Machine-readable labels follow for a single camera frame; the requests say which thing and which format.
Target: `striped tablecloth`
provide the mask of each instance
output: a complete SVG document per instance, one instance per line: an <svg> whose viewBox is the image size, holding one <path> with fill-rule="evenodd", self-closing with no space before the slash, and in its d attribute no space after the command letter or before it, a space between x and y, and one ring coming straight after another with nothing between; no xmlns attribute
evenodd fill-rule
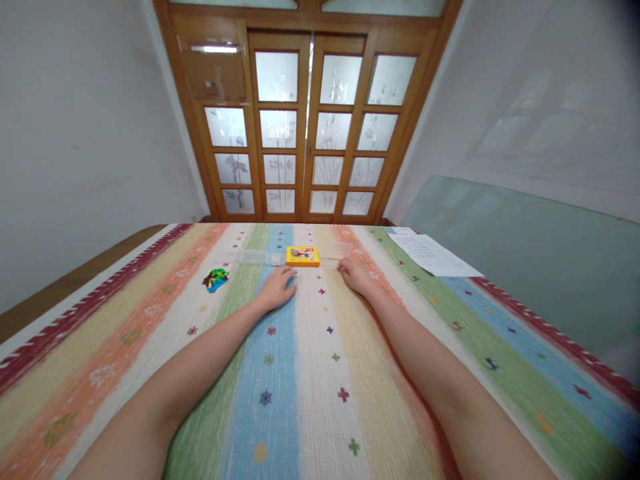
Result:
<svg viewBox="0 0 640 480"><path fill-rule="evenodd" d="M637 391L484 278L435 278L384 227L170 225L0 347L0 477L65 477L174 353L272 267L229 252L346 243L458 356L561 477L628 462ZM176 434L167 478L452 478L444 436L335 261L300 269ZM208 293L207 272L229 282Z"/></svg>

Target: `red border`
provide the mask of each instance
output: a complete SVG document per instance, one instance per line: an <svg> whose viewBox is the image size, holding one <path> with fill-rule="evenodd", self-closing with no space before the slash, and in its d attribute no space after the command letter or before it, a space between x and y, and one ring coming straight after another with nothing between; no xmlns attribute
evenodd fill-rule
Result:
<svg viewBox="0 0 640 480"><path fill-rule="evenodd" d="M584 350L576 342L570 340L564 333L542 320L540 316L526 308L507 292L498 288L494 283L484 277L472 277L469 278L469 280L472 280L482 288L482 290L498 300L502 306L510 310L510 312L520 318L520 320L524 321L545 340L562 350L566 356L572 358L580 367L598 380L600 384L616 393L632 408L639 410L640 392L630 381L604 365L594 355Z"/></svg>
<svg viewBox="0 0 640 480"><path fill-rule="evenodd" d="M176 226L152 246L114 273L95 290L60 315L28 342L0 363L0 397L40 364L64 339L119 292L138 272L150 264L176 238L190 229L191 223Z"/></svg>

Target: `wooden door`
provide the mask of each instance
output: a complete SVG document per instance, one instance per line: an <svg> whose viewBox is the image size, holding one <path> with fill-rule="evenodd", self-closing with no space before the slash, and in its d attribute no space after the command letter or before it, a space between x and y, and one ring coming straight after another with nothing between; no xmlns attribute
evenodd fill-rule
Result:
<svg viewBox="0 0 640 480"><path fill-rule="evenodd" d="M436 33L315 36L304 221L373 223Z"/></svg>
<svg viewBox="0 0 640 480"><path fill-rule="evenodd" d="M213 218L378 222L461 2L431 18L153 0Z"/></svg>
<svg viewBox="0 0 640 480"><path fill-rule="evenodd" d="M302 220L310 34L250 33L262 218Z"/></svg>

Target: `yellow stripe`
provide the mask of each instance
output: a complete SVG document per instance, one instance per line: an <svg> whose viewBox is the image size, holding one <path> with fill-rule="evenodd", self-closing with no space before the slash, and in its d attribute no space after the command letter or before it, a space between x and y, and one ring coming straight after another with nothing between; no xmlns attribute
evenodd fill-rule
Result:
<svg viewBox="0 0 640 480"><path fill-rule="evenodd" d="M315 238L321 250L335 242L329 228L324 226L315 228ZM415 393L407 388L406 382L404 385L399 382L402 373L380 327L337 271L326 271L325 279L339 324L343 354L348 360L353 400L358 404L373 476L445 478L447 467L439 452L435 427L428 417L424 423L424 411L416 411L416 399L408 398Z"/></svg>
<svg viewBox="0 0 640 480"><path fill-rule="evenodd" d="M124 289L93 314L78 330L0 397L0 451L24 424L62 388L66 378L82 367L96 348L127 318L135 306L155 286L184 252L205 232L206 225L194 225L154 262L131 280Z"/></svg>

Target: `green stripe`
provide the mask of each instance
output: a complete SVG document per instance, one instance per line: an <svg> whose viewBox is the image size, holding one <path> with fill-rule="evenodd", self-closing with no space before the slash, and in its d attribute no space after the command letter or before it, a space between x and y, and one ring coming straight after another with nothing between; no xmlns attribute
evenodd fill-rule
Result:
<svg viewBox="0 0 640 480"><path fill-rule="evenodd" d="M383 252L396 263L400 260L405 263L399 265L398 270L456 334L467 352L487 370L486 378L503 397L510 400L518 416L541 433L558 462L570 475L574 478L606 478L612 474L612 469L626 465L627 460L618 448L602 437L582 413L560 396L534 367L452 290L411 260L389 238L384 227L371 227L369 230ZM454 321L464 326L462 332L455 330ZM495 372L490 370L485 357L491 357L500 368ZM552 434L543 433L536 414L553 427Z"/></svg>
<svg viewBox="0 0 640 480"><path fill-rule="evenodd" d="M264 249L269 237L269 226L254 225L245 244L248 250ZM238 265L234 268L222 308L213 326L252 300L260 279L260 266ZM244 358L244 343L229 362L217 382L200 400L171 442L163 478L194 479L215 478L222 443L231 418L231 404L240 365Z"/></svg>

